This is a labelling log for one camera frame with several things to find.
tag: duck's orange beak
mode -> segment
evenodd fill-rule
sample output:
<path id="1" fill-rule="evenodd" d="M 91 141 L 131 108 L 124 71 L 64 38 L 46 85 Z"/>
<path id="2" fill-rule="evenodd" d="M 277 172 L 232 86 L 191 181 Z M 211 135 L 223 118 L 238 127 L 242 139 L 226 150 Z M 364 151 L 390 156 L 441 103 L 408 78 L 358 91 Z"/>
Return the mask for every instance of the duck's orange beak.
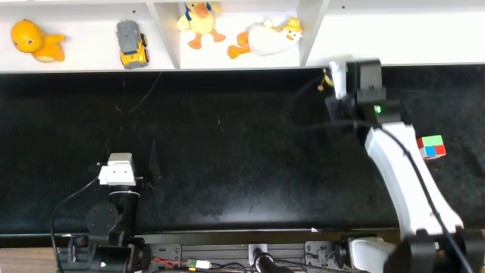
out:
<path id="1" fill-rule="evenodd" d="M 206 18 L 207 13 L 208 13 L 208 10 L 207 10 L 207 5 L 205 3 L 200 3 L 196 5 L 197 16 L 199 16 L 200 18 Z"/>

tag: black table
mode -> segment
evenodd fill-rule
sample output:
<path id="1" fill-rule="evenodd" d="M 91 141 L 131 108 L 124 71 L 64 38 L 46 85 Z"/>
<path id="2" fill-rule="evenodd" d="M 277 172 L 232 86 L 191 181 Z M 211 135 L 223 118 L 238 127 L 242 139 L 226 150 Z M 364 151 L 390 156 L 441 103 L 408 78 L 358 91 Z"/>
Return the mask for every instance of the black table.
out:
<path id="1" fill-rule="evenodd" d="M 441 134 L 429 162 L 467 227 L 485 226 L 485 67 L 388 67 L 383 83 L 418 136 Z M 146 165 L 152 142 L 164 181 L 143 190 L 137 233 L 239 229 L 397 228 L 386 187 L 352 134 L 295 132 L 286 100 L 318 69 L 0 76 L 0 234 L 46 234 L 57 202 L 92 180 L 106 140 Z M 325 119 L 318 91 L 296 122 Z M 95 186 L 58 213 L 58 232 L 85 232 L 108 199 Z"/>

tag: colorful cube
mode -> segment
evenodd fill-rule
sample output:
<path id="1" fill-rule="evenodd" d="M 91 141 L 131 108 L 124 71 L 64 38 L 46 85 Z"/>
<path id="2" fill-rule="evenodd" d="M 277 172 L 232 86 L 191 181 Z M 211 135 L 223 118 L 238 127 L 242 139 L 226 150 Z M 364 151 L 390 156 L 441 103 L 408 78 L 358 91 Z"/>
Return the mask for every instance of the colorful cube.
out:
<path id="1" fill-rule="evenodd" d="M 418 148 L 424 160 L 435 159 L 446 155 L 443 138 L 437 136 L 425 136 L 418 140 Z"/>

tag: yellow toy duck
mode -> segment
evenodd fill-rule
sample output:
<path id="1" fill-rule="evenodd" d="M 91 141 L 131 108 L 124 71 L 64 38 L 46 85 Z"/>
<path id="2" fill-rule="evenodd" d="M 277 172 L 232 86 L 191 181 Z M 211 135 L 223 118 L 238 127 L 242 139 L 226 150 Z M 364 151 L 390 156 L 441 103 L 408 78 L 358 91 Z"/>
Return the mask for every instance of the yellow toy duck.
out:
<path id="1" fill-rule="evenodd" d="M 298 44 L 302 34 L 300 21 L 294 17 L 281 28 L 273 27 L 273 22 L 268 19 L 264 24 L 254 24 L 247 32 L 240 33 L 237 36 L 238 46 L 231 45 L 227 54 L 232 59 L 250 52 L 258 56 L 277 54 Z"/>
<path id="2" fill-rule="evenodd" d="M 182 15 L 177 23 L 180 31 L 191 29 L 196 38 L 189 42 L 189 46 L 193 49 L 200 49 L 202 47 L 202 37 L 210 33 L 214 37 L 214 42 L 222 42 L 226 36 L 220 34 L 215 29 L 215 17 L 212 11 L 216 14 L 222 12 L 222 7 L 215 2 L 186 2 L 186 13 Z"/>
<path id="3" fill-rule="evenodd" d="M 59 45 L 59 42 L 64 41 L 64 35 L 46 35 L 29 20 L 17 22 L 12 28 L 11 37 L 19 51 L 31 53 L 37 61 L 49 63 L 65 59 Z"/>

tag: yellow toy truck cab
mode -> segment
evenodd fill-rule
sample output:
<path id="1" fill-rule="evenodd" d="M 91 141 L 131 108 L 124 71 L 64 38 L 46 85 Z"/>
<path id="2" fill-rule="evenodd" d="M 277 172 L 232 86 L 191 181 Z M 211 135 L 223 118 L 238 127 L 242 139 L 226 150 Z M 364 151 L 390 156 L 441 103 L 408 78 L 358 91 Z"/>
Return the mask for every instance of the yellow toy truck cab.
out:
<path id="1" fill-rule="evenodd" d="M 120 44 L 121 63 L 126 69 L 145 67 L 149 64 L 146 36 L 140 33 L 136 22 L 126 20 L 118 23 L 116 36 Z"/>

